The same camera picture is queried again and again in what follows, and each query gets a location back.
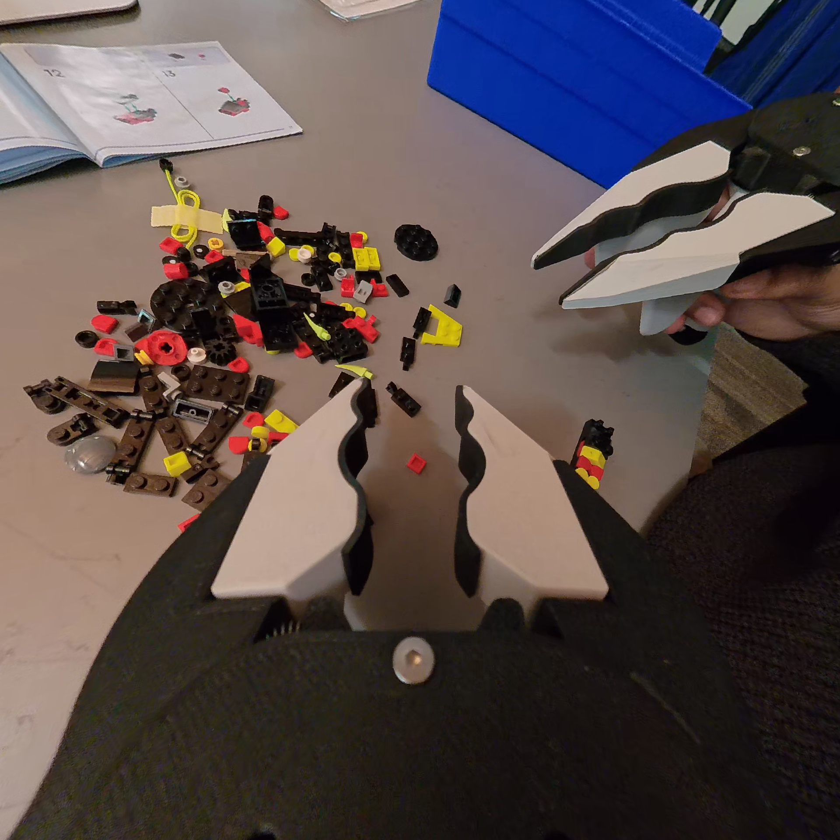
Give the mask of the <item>small black round lego plate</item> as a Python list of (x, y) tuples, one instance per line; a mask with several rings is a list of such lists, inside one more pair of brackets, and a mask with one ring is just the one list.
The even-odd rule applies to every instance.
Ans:
[(402, 224), (394, 233), (394, 242), (400, 254), (413, 261), (429, 261), (438, 254), (434, 234), (419, 224)]

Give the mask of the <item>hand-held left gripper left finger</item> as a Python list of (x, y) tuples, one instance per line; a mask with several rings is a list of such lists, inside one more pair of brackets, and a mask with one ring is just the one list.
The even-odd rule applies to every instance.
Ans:
[(355, 379), (276, 446), (212, 584), (220, 599), (284, 597), (294, 616), (318, 596), (360, 595), (373, 564), (358, 475), (375, 394)]

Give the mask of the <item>person's right hand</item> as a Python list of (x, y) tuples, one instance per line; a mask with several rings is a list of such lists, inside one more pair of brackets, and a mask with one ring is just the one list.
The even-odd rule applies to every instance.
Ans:
[(839, 265), (777, 266), (702, 294), (665, 330), (691, 320), (713, 328), (727, 323), (759, 340), (794, 341), (839, 330)]

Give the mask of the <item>striped black yellow red lego assembly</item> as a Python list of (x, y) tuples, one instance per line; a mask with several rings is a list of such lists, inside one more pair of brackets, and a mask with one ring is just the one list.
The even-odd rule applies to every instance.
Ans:
[(603, 420), (591, 418), (581, 430), (579, 441), (570, 462), (575, 473), (594, 490), (599, 490), (606, 461), (613, 455), (614, 429)]

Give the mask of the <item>light grey flat object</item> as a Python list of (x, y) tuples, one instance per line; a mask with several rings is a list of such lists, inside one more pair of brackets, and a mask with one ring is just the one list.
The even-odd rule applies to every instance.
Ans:
[(1, 26), (121, 13), (138, 5), (138, 1), (1, 1)]

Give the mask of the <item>person's dark knit sweater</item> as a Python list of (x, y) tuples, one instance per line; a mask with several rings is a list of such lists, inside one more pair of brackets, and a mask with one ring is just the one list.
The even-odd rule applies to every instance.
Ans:
[(838, 838), (838, 365), (805, 404), (717, 458), (648, 543), (705, 614), (776, 786)]

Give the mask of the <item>pile of loose lego pieces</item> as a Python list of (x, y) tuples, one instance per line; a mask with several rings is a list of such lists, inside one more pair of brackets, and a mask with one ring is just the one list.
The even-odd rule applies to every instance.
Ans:
[(23, 387), (42, 413), (73, 412), (47, 440), (66, 450), (81, 438), (110, 437), (117, 451), (98, 474), (109, 485), (162, 498), (184, 485), (182, 501), (199, 512), (228, 483), (216, 458), (223, 443), (246, 467), (297, 428), (271, 409), (277, 381), (252, 372), (248, 349), (334, 363), (339, 375), (330, 397), (355, 379), (371, 380), (361, 362), (381, 331), (366, 305), (403, 298), (386, 284), (365, 232), (328, 223), (309, 232), (272, 226), (287, 217), (264, 195), (254, 212), (178, 220), (178, 232), (160, 242), (163, 283), (199, 277), (215, 285), (226, 316), (194, 310), (197, 334), (181, 334), (185, 361), (163, 366), (138, 346), (162, 329), (150, 306), (159, 286), (143, 307), (132, 299), (98, 301), (91, 327), (74, 339), (96, 356), (88, 382), (58, 375)]

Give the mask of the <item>blue plastic bin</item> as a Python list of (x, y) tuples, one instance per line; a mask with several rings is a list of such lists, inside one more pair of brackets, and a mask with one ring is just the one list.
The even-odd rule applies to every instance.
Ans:
[(678, 1), (444, 1), (427, 83), (609, 187), (749, 110), (704, 72), (720, 37)]
[(755, 108), (838, 89), (839, 2), (775, 3), (707, 74)]

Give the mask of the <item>red round lego piece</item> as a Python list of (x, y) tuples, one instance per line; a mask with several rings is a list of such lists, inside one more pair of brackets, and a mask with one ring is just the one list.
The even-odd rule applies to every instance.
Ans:
[(178, 332), (159, 329), (153, 331), (138, 343), (142, 351), (152, 360), (152, 363), (173, 366), (186, 360), (187, 345)]

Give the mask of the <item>large black round lego plate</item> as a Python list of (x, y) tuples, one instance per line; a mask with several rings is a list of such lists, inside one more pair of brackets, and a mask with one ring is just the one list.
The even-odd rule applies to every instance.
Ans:
[(197, 334), (193, 311), (206, 309), (218, 320), (227, 312), (220, 293), (199, 277), (169, 280), (161, 284), (150, 298), (150, 310), (162, 329), (187, 335)]

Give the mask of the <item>yellow wedge lego plate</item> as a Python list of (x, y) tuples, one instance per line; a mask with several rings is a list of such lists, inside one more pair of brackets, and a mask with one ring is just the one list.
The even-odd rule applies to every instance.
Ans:
[(463, 336), (463, 325), (435, 305), (428, 307), (430, 318), (437, 322), (436, 331), (424, 331), (421, 344), (457, 348)]

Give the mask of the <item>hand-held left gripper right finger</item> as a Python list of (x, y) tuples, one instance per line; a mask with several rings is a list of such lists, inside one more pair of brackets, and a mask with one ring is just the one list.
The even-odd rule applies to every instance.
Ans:
[(474, 389), (455, 390), (458, 500), (455, 577), (484, 606), (546, 599), (600, 602), (608, 586), (548, 451)]

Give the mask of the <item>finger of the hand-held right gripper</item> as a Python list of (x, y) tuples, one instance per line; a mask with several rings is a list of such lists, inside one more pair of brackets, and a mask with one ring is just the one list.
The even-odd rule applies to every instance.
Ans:
[(610, 258), (570, 290), (561, 306), (604, 308), (715, 289), (748, 250), (834, 215), (812, 196), (747, 194), (708, 226), (676, 230), (645, 248)]
[(730, 155), (706, 141), (628, 173), (545, 243), (533, 255), (532, 268), (580, 256), (667, 217), (704, 218), (728, 180)]

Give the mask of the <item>lego instruction booklet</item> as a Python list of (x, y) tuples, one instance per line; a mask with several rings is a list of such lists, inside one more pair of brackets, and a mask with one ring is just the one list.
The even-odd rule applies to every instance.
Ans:
[(302, 132), (215, 41), (1, 47), (1, 183)]

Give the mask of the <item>clear dome lego piece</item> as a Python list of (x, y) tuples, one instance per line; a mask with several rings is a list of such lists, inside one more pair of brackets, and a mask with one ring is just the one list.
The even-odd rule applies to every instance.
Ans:
[(79, 475), (93, 476), (108, 467), (116, 451), (117, 445), (110, 437), (84, 437), (66, 448), (65, 464)]

